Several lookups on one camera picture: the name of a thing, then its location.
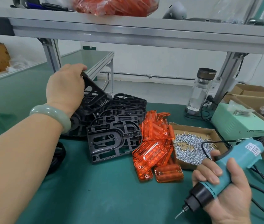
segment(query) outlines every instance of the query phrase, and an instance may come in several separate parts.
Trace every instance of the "white label on screwdriver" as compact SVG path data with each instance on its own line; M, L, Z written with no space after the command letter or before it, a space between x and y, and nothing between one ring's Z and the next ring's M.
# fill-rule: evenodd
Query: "white label on screwdriver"
M246 149L249 149L255 156L258 156L261 153L261 150L259 147L257 147L255 144L249 143L245 146Z

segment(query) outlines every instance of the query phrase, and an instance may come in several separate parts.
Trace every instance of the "hand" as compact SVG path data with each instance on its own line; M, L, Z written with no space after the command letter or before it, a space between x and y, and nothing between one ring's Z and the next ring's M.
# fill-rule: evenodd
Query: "hand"
M62 110L70 118L83 99L84 80L80 75L86 69L83 64L66 64L50 76L46 88L47 104Z
M211 151L212 159L218 155L220 155L218 150ZM227 169L231 174L232 183L204 209L210 215L212 223L251 223L252 192L245 173L234 158L228 160ZM214 161L204 159L193 171L193 186L199 181L219 184L218 176L221 175L222 169Z

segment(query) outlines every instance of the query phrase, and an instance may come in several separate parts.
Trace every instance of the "workbench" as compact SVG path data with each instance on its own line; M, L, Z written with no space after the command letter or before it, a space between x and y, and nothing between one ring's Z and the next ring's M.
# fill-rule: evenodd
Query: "workbench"
M63 56L63 63L83 62L95 78L112 52L81 50ZM52 74L46 63L0 77L0 134L26 118L30 109L46 102L45 88ZM167 119L178 124L214 128L211 123L184 118L184 105L148 103L147 110L170 112ZM101 223L210 223L204 211L174 217L181 211L192 187L191 171L184 171L181 183L157 183L155 178L140 183L126 155L92 165L86 141L60 140L67 155L60 168L45 178L17 224L101 224ZM264 161L256 163L264 174ZM262 179L246 171L249 182L264 189ZM264 195L253 198L264 207ZM252 223L264 223L264 213L251 205Z

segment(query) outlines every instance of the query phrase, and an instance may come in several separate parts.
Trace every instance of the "aluminum shelf beam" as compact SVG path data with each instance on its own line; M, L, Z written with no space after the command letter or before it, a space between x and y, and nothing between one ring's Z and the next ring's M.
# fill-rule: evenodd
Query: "aluminum shelf beam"
M21 37L264 54L264 26L0 8Z

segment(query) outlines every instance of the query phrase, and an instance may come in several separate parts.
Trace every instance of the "teal electric screwdriver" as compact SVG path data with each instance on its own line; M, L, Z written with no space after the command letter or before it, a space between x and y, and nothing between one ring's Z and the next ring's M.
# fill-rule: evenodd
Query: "teal electric screwdriver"
M226 153L216 156L215 162L223 170L223 174L219 177L220 183L213 185L209 182L199 182L191 190L190 195L185 200L183 210L175 218L185 211L196 211L200 207L205 207L214 200L230 183L230 173L226 164L228 159L234 158L242 169L251 168L259 159L264 151L261 142L246 139L238 145L230 148Z

